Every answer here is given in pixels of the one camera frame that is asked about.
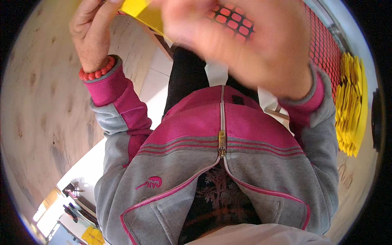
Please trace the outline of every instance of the jacket cuff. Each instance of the jacket cuff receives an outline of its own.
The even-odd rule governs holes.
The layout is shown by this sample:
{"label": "jacket cuff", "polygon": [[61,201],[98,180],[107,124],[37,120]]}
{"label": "jacket cuff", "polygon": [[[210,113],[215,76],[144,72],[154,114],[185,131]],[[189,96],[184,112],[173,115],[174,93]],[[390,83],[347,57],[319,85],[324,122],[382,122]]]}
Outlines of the jacket cuff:
{"label": "jacket cuff", "polygon": [[100,78],[84,82],[94,105],[97,107],[114,102],[124,93],[128,85],[128,80],[123,72],[121,58],[118,55],[110,56],[116,61],[113,68]]}
{"label": "jacket cuff", "polygon": [[309,69],[313,80],[309,93],[300,100],[279,99],[282,106],[289,106],[303,112],[312,112],[321,105],[324,98],[324,84],[314,65],[309,64]]}

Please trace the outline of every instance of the red beaded bracelet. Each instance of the red beaded bracelet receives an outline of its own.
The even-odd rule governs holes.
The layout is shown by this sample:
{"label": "red beaded bracelet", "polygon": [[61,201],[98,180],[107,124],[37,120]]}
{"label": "red beaded bracelet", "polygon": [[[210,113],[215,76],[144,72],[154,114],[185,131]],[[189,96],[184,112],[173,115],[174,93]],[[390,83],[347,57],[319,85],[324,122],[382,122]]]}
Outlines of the red beaded bracelet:
{"label": "red beaded bracelet", "polygon": [[83,81],[94,80],[96,78],[100,78],[102,75],[105,75],[108,71],[110,71],[113,68],[116,61],[114,60],[114,58],[112,56],[108,55],[107,57],[109,59],[109,62],[107,63],[107,65],[104,68],[99,69],[95,72],[85,73],[83,71],[83,67],[80,68],[80,71],[79,71],[80,79],[82,79]]}

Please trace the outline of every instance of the jacket sleeve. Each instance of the jacket sleeve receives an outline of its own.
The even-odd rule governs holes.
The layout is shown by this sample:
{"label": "jacket sleeve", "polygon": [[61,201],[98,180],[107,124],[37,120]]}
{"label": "jacket sleeve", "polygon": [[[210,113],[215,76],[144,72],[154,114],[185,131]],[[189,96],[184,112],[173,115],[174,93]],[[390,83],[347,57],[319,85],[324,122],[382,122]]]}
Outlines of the jacket sleeve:
{"label": "jacket sleeve", "polygon": [[94,189],[96,213],[103,235],[118,184],[143,142],[151,134],[147,106],[136,95],[132,82],[123,73],[122,60],[104,76],[85,82],[91,95],[90,107],[105,130],[103,176]]}
{"label": "jacket sleeve", "polygon": [[302,100],[279,99],[290,116],[290,130],[313,166],[329,210],[329,218],[338,209],[338,141],[335,130],[335,105],[331,81],[326,73],[310,65],[313,84]]}

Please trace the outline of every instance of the black pants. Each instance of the black pants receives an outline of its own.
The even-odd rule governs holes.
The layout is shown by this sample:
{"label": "black pants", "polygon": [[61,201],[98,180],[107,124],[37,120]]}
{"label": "black pants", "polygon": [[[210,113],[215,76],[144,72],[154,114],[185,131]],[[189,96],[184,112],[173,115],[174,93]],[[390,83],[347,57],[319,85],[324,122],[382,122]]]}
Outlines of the black pants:
{"label": "black pants", "polygon": [[[193,91],[209,87],[207,74],[205,73],[206,62],[193,52],[182,47],[177,47],[173,54],[173,68],[169,79],[166,107],[167,111]],[[229,75],[226,85],[237,89],[245,96],[254,99],[258,104],[257,91],[245,88]]]}

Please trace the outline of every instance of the gray and pink jacket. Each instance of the gray and pink jacket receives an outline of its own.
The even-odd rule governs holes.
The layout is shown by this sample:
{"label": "gray and pink jacket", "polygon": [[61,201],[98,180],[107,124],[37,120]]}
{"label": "gray and pink jacket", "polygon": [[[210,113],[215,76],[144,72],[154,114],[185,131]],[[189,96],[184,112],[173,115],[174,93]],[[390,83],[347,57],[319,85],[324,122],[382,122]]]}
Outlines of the gray and pink jacket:
{"label": "gray and pink jacket", "polygon": [[146,104],[113,57],[109,73],[85,83],[107,138],[94,190],[107,242],[177,244],[198,177],[220,161],[262,223],[316,234],[329,229],[338,208],[338,143],[328,75],[312,67],[309,94],[279,100],[294,137],[253,99],[224,85],[185,97],[152,131]]}

